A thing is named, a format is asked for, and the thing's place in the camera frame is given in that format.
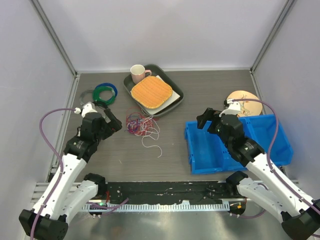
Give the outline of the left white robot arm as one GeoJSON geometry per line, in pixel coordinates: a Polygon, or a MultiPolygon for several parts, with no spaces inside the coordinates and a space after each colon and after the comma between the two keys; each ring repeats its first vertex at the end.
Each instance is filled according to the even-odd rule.
{"type": "Polygon", "coordinates": [[[121,130],[122,123],[108,107],[101,114],[91,103],[74,112],[81,114],[81,126],[67,142],[59,167],[42,196],[32,209],[22,210],[18,218],[32,240],[64,239],[81,208],[92,198],[102,199],[107,192],[106,179],[94,173],[87,174],[73,193],[70,190],[99,143],[121,130]]]}

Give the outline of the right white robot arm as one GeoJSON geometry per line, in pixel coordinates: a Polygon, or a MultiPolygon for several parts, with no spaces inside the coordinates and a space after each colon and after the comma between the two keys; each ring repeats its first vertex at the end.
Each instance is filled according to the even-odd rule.
{"type": "Polygon", "coordinates": [[[230,156],[263,185],[253,181],[242,171],[226,179],[226,193],[233,198],[249,198],[273,215],[285,233],[293,240],[307,240],[320,228],[320,201],[313,199],[295,185],[270,159],[264,149],[246,136],[243,124],[234,114],[207,108],[197,116],[197,128],[217,135],[230,156]]]}

